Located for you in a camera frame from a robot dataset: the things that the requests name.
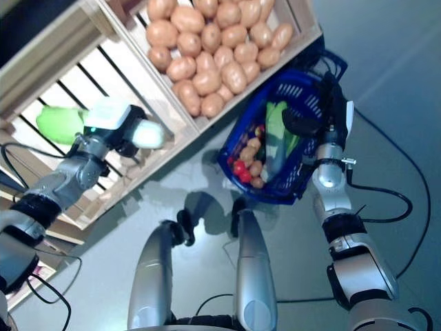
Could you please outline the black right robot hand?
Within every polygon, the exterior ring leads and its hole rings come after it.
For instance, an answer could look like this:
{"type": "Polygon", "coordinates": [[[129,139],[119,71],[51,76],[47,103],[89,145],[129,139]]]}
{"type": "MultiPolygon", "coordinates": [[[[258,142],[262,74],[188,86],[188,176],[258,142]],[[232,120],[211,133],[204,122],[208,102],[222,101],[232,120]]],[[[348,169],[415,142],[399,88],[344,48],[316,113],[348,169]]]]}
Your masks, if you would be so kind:
{"type": "Polygon", "coordinates": [[[316,87],[322,119],[319,121],[307,117],[295,117],[290,111],[283,110],[283,124],[296,136],[317,139],[321,143],[335,143],[344,150],[349,131],[346,124],[347,100],[343,96],[342,88],[330,71],[325,73],[316,87]]]}

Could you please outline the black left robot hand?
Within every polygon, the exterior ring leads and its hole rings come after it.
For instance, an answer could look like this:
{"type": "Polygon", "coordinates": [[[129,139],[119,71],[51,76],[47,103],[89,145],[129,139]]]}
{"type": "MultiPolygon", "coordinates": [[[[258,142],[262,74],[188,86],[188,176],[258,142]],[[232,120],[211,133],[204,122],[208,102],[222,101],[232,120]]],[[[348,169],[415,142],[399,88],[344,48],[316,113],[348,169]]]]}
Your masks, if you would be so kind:
{"type": "Polygon", "coordinates": [[[127,117],[117,130],[118,139],[114,149],[120,156],[133,158],[139,151],[132,140],[134,132],[142,119],[146,119],[144,111],[138,106],[130,105],[127,117]]]}

